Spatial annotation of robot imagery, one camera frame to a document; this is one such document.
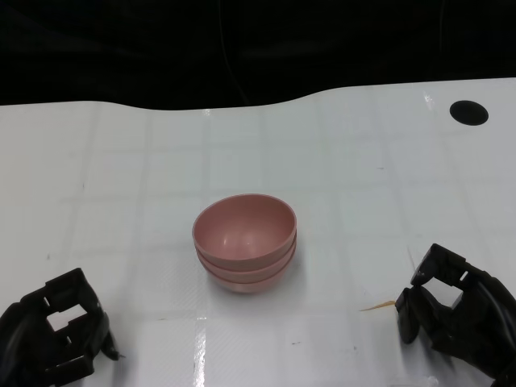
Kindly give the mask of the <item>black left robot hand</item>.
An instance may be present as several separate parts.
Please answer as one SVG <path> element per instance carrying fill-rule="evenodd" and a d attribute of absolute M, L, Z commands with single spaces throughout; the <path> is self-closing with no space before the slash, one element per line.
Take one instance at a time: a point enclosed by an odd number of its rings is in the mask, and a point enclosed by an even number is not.
<path fill-rule="evenodd" d="M 1 385 L 64 386 L 118 361 L 110 319 L 81 268 L 48 281 L 1 316 Z"/>

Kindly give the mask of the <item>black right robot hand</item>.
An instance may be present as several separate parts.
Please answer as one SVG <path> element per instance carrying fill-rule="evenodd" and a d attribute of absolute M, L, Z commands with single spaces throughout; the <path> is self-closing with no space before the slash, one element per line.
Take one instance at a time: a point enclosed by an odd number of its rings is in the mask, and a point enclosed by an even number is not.
<path fill-rule="evenodd" d="M 460 290 L 452 306 L 425 288 L 431 279 Z M 410 283 L 395 302 L 403 343 L 425 331 L 432 349 L 472 365 L 493 385 L 515 384 L 515 299 L 496 277 L 434 243 Z"/>

